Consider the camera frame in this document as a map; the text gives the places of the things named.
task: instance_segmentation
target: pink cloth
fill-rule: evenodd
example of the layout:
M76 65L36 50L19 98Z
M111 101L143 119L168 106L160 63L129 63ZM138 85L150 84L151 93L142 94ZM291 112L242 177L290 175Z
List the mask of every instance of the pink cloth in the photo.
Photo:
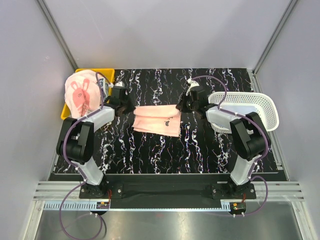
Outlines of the pink cloth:
M181 113L176 105L137 106L133 130L179 137Z
M73 118L77 119L99 108L101 94L94 71L83 70L72 74L64 87L65 103Z

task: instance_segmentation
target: black marble table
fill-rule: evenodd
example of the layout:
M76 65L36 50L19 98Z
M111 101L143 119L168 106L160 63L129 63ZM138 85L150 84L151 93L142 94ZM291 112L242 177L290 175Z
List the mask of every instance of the black marble table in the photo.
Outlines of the black marble table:
M126 84L136 106L171 105L177 104L188 88L186 80L200 75L221 79L228 91L253 91L245 68L124 69L116 70L115 81ZM208 95L223 91L212 79L198 82ZM130 113L95 133L93 157L105 174L226 173L235 164L232 136L215 132L194 113L182 113L180 137L134 131L134 119ZM255 170L277 171L271 150ZM76 170L60 157L53 173L72 174Z

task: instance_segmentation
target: gray wall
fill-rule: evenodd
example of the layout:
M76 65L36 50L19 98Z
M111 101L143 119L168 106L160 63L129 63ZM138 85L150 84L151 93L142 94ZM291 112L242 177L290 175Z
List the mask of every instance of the gray wall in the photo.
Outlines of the gray wall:
M320 236L320 1L300 1L258 72L278 109L289 175L299 181Z
M82 68L252 69L290 0L45 0Z
M34 0L0 1L0 238L18 240L49 175L72 69Z

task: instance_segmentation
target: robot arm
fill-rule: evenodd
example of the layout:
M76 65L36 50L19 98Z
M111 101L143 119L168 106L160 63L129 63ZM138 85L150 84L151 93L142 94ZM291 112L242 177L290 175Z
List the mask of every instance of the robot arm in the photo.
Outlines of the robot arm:
M98 168L94 158L94 133L105 124L112 122L115 117L128 114L135 110L128 90L123 82L118 82L112 89L112 95L106 100L102 110L89 118L79 122L68 136L66 143L66 155L68 159L87 177L86 184L96 189L97 192L105 192L104 174ZM60 136L56 146L56 153L63 156L63 145L70 127L77 121L68 117L63 121Z
M209 104L207 93L197 82L189 79L188 83L190 87L182 95L176 108L183 113L196 112L201 119L207 119L210 123L231 130L238 157L230 174L227 188L230 194L241 192L248 185L255 160L262 156L266 148L265 140L248 120L219 110L217 104ZM268 147L270 147L271 140L259 115L251 112L245 116L262 129L267 138Z

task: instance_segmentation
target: yellow tray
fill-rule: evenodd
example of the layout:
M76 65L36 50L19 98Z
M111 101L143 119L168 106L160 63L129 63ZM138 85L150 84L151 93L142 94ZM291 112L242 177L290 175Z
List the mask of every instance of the yellow tray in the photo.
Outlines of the yellow tray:
M92 71L102 73L103 75L106 76L106 78L110 81L110 83L113 83L115 81L115 70L113 68L79 68L75 70L75 72L77 73L79 71L86 70L86 69L90 69ZM109 88L109 96L111 95L111 92L112 92L112 88ZM62 113L60 116L61 119L65 120L67 117L70 116L70 114L71 113L70 113L69 107L67 106L66 103L64 103Z

